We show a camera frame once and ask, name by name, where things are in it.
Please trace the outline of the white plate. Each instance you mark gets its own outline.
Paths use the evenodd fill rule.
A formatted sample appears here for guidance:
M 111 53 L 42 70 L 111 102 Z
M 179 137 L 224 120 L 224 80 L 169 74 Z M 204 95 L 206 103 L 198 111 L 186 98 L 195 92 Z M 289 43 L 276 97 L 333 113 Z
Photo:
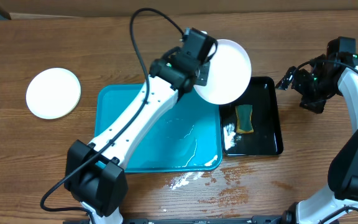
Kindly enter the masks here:
M 238 43 L 219 39 L 218 46 L 210 50 L 208 79 L 205 86 L 194 86 L 197 94 L 215 105 L 237 100 L 247 89 L 252 74 L 250 57 Z
M 58 119 L 71 113 L 80 98 L 80 81 L 65 68 L 40 72 L 30 82 L 25 95 L 30 112 L 42 119 Z

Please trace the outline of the green yellow sponge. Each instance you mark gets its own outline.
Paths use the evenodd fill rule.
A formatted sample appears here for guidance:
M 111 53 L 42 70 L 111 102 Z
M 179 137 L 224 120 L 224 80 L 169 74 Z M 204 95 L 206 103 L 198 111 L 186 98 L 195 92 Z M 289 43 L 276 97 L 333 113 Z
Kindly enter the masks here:
M 254 132 L 252 126 L 252 105 L 236 106 L 236 117 L 236 133 L 249 134 Z

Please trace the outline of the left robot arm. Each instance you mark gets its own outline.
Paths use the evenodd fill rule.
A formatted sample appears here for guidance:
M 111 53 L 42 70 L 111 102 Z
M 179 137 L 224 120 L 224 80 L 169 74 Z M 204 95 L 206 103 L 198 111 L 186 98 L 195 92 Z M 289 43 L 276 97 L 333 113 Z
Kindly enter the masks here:
M 81 203 L 90 223 L 122 223 L 119 206 L 128 191 L 125 169 L 152 126 L 195 85 L 206 85 L 218 42 L 187 28 L 183 45 L 155 59 L 140 92 L 105 131 L 67 154 L 64 187 Z

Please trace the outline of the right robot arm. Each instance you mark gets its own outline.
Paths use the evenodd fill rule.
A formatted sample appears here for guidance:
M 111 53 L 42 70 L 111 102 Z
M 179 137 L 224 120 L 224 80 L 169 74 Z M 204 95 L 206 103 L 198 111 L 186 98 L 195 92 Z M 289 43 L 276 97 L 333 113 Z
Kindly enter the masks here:
M 329 166 L 328 183 L 310 198 L 293 203 L 272 223 L 338 223 L 358 212 L 358 53 L 356 40 L 338 37 L 326 53 L 288 69 L 275 86 L 301 94 L 300 107 L 320 114 L 334 95 L 345 99 L 352 136 Z

